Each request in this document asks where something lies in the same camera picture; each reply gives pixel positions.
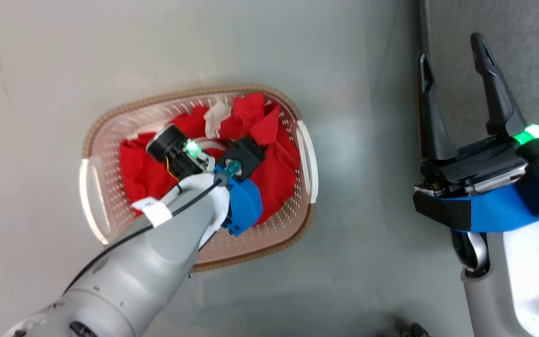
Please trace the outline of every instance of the brown woven rim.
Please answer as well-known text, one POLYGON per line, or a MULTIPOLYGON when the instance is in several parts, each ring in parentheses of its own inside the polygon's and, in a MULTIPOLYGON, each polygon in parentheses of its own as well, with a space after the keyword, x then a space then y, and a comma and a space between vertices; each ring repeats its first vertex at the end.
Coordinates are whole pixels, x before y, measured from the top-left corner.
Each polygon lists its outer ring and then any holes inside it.
MULTIPOLYGON (((282 92, 280 92, 279 90, 276 90, 269 86, 224 85, 224 86, 211 86, 211 87, 198 88, 198 89, 187 89, 187 90, 182 90, 178 92, 171 92, 168 94, 151 96, 148 98, 144 98, 142 100, 120 105, 116 108, 113 108, 107 111, 101 117, 99 117, 99 119, 97 119, 97 121, 93 124, 93 126, 91 126, 90 130, 88 130, 87 136, 84 139, 82 156, 85 159, 88 159, 90 157, 91 152, 92 152, 92 147, 93 147, 93 140, 95 139, 97 132, 99 132, 99 130, 103 127, 105 123, 107 123, 107 121, 111 120, 114 117, 117 117, 118 115, 121 115, 123 113, 128 113, 136 109, 141 109, 149 105, 159 104, 159 103, 163 103, 167 101, 180 100, 182 98, 188 98, 188 97, 193 97, 193 96, 222 94, 225 92, 244 92, 245 94, 263 92, 266 94, 270 94, 274 96, 275 98, 277 98, 278 100, 282 101, 282 103, 286 105, 292 111, 292 113, 295 115, 295 118, 297 118, 297 121, 300 121, 302 119, 301 113, 299 112, 299 109, 297 109, 297 107, 294 105, 294 103, 285 94, 282 94, 282 92)), ((288 237, 286 240, 276 243, 275 245, 271 245, 269 247, 265 247, 257 251, 249 252, 249 253, 242 254, 239 256, 225 258, 223 260, 218 260, 214 262, 195 264, 195 266, 193 266, 192 268, 192 272, 196 273, 198 271, 211 271, 212 269, 228 267, 234 264, 248 262, 251 260, 255 260, 256 258, 260 258, 262 256, 267 256, 269 254, 274 254, 275 252, 282 251, 283 249, 286 249, 290 247, 291 245, 293 245, 294 243, 296 243, 297 241, 299 241, 303 237, 303 235, 306 234, 306 232, 309 230, 309 227, 311 226, 311 223, 313 222, 314 217, 315 217, 315 204, 310 204, 307 207, 305 221, 297 229, 297 231, 293 235, 288 237)))

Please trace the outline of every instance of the white label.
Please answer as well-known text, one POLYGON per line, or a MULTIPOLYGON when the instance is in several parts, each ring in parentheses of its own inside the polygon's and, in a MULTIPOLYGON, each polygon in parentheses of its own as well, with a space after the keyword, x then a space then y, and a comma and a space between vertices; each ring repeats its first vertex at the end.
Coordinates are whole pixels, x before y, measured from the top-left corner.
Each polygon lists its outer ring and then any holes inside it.
POLYGON ((133 203, 132 207, 147 216, 153 227, 157 227, 172 218, 171 211, 156 198, 146 197, 133 203))

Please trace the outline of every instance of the red garment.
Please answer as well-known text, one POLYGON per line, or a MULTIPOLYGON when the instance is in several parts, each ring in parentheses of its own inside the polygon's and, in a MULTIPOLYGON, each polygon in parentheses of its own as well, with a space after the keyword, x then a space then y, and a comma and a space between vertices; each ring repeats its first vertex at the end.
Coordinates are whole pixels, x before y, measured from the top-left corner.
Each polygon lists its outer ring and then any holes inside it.
MULTIPOLYGON (((205 137, 207 107, 195 107, 190 115, 181 115, 172 122, 190 139, 205 137)), ((259 145, 267 145, 265 160, 250 179, 259 188, 263 214, 257 224, 279 211, 295 191, 300 163, 299 151, 280 122, 280 105, 265 105, 262 94, 234 98, 230 117, 221 123, 220 139, 237 140, 249 135, 259 145)), ((176 180, 163 164, 152 159, 145 147, 153 134, 141 134, 136 140, 125 140, 120 145, 120 166, 126 197, 133 203, 145 197, 162 198, 176 180)), ((218 160, 223 152, 205 150, 218 160)))

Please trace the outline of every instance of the gray carpet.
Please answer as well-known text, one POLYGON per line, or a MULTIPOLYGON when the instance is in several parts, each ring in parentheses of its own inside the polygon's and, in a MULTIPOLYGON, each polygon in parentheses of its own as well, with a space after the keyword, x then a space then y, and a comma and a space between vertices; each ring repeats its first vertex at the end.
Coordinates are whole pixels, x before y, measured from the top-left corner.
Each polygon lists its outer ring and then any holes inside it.
POLYGON ((487 136, 488 109, 470 34, 481 32, 528 123, 539 122, 539 1, 426 0, 424 46, 438 100, 458 146, 487 136))

